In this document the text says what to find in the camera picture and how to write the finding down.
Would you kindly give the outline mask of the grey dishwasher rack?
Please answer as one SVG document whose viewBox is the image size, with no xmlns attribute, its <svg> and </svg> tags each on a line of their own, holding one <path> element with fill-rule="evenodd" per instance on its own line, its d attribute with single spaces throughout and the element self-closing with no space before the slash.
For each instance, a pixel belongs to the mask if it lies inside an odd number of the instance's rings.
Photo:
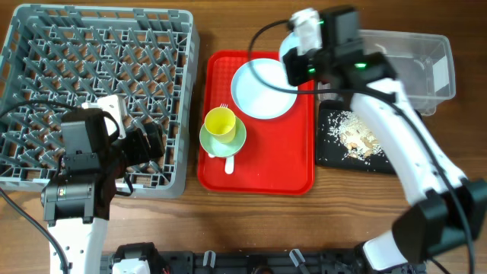
<svg viewBox="0 0 487 274">
<path fill-rule="evenodd" d="M 180 196 L 199 41 L 186 10 L 18 6 L 1 52 L 2 189 L 41 191 L 64 152 L 62 115 L 117 95 L 122 132 L 162 128 L 164 155 L 128 169 L 135 196 Z"/>
</svg>

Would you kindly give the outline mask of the rice and food scraps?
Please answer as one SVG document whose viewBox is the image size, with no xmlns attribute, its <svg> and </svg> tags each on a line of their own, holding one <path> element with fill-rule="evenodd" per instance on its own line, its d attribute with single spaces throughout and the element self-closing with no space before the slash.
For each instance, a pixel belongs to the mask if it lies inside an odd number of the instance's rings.
<svg viewBox="0 0 487 274">
<path fill-rule="evenodd" d="M 351 111 L 333 110 L 327 115 L 329 143 L 344 148 L 342 158 L 352 158 L 371 164 L 373 156 L 384 156 L 374 133 Z"/>
</svg>

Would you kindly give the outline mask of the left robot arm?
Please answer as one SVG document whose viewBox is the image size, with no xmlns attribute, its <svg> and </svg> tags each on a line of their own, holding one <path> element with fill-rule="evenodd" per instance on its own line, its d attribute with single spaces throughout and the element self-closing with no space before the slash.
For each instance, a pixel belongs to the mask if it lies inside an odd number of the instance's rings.
<svg viewBox="0 0 487 274">
<path fill-rule="evenodd" d="M 131 184 L 128 167 L 164 155 L 161 126 L 146 123 L 124 139 L 108 133 L 111 115 L 98 108 L 77 109 L 62 116 L 64 168 L 41 192 L 43 219 L 50 244 L 50 272 L 97 273 L 110 220 L 110 203 L 121 191 L 116 180 Z"/>
</svg>

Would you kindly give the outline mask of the yellow plastic cup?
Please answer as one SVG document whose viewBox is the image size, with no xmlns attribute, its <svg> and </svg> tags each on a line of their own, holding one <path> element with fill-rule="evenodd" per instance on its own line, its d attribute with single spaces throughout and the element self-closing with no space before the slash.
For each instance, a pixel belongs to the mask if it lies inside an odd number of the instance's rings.
<svg viewBox="0 0 487 274">
<path fill-rule="evenodd" d="M 236 135 L 237 117 L 227 107 L 216 107 L 205 117 L 205 128 L 220 143 L 231 142 Z"/>
</svg>

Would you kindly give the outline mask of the small light blue bowl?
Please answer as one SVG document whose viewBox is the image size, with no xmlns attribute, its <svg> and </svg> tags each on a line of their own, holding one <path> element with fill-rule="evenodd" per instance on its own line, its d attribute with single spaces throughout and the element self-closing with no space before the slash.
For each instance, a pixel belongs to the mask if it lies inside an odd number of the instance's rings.
<svg viewBox="0 0 487 274">
<path fill-rule="evenodd" d="M 299 39 L 294 35 L 294 32 L 291 32 L 287 37 L 282 41 L 279 47 L 279 61 L 283 63 L 283 57 L 288 53 L 290 49 L 298 47 Z"/>
</svg>

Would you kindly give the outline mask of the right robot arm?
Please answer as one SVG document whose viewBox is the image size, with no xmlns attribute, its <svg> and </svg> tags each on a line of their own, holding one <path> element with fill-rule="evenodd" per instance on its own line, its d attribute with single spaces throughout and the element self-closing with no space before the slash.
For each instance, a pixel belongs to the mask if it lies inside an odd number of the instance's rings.
<svg viewBox="0 0 487 274">
<path fill-rule="evenodd" d="M 358 11 L 343 5 L 291 16 L 298 45 L 284 57 L 288 81 L 327 82 L 373 132 L 398 176 L 409 209 L 366 241 L 368 266 L 423 263 L 459 246 L 473 249 L 486 212 L 486 183 L 469 180 L 439 148 L 413 109 L 390 60 L 366 53 Z"/>
</svg>

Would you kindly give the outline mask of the white plastic spoon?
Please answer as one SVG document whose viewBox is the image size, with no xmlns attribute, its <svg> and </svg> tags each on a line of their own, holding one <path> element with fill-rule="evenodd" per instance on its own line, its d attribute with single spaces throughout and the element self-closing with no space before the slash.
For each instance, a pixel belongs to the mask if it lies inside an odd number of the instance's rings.
<svg viewBox="0 0 487 274">
<path fill-rule="evenodd" d="M 225 159 L 224 163 L 224 172 L 228 175 L 232 174 L 234 172 L 234 156 L 235 154 L 228 155 L 228 156 L 218 156 L 218 158 L 223 158 Z"/>
</svg>

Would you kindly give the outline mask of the clear plastic bin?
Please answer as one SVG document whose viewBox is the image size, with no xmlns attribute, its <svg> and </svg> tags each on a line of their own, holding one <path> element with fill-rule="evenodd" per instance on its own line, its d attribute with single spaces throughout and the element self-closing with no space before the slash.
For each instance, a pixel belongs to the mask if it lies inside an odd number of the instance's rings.
<svg viewBox="0 0 487 274">
<path fill-rule="evenodd" d="M 423 116 L 456 95 L 450 41 L 445 36 L 388 30 L 361 30 L 366 53 L 383 53 L 393 65 L 411 105 Z"/>
</svg>

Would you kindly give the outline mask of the black waste tray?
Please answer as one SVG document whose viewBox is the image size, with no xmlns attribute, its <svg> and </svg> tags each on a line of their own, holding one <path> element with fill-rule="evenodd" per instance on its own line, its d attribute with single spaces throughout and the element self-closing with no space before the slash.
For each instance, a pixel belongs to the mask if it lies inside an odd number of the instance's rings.
<svg viewBox="0 0 487 274">
<path fill-rule="evenodd" d="M 326 131 L 329 128 L 326 118 L 333 110 L 347 111 L 343 104 L 338 101 L 323 101 L 320 103 L 315 146 L 316 163 L 326 167 L 394 174 L 395 171 L 386 155 L 373 156 L 370 165 L 366 165 L 357 159 L 342 158 L 345 149 L 329 143 L 331 138 L 326 136 Z"/>
</svg>

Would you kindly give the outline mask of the large light blue plate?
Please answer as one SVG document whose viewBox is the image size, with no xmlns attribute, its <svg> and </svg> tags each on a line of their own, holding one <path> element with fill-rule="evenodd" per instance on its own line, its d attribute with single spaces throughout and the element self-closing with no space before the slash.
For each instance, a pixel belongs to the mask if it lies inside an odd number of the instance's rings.
<svg viewBox="0 0 487 274">
<path fill-rule="evenodd" d="M 298 88 L 288 83 L 284 66 L 274 59 L 254 59 L 256 73 L 267 83 L 286 90 Z M 277 118 L 294 105 L 296 94 L 288 94 L 268 88 L 258 81 L 247 63 L 234 74 L 231 81 L 231 96 L 236 106 L 246 115 L 256 119 Z"/>
</svg>

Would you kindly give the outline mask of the light green bowl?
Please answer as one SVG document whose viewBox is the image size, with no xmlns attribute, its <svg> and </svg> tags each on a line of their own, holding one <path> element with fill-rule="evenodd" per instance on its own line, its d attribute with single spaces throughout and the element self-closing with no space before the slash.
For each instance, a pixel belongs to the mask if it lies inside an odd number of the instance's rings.
<svg viewBox="0 0 487 274">
<path fill-rule="evenodd" d="M 247 129 L 244 123 L 236 118 L 235 137 L 229 143 L 219 142 L 209 131 L 202 126 L 199 132 L 199 142 L 204 151 L 217 158 L 228 158 L 236 155 L 247 140 Z"/>
</svg>

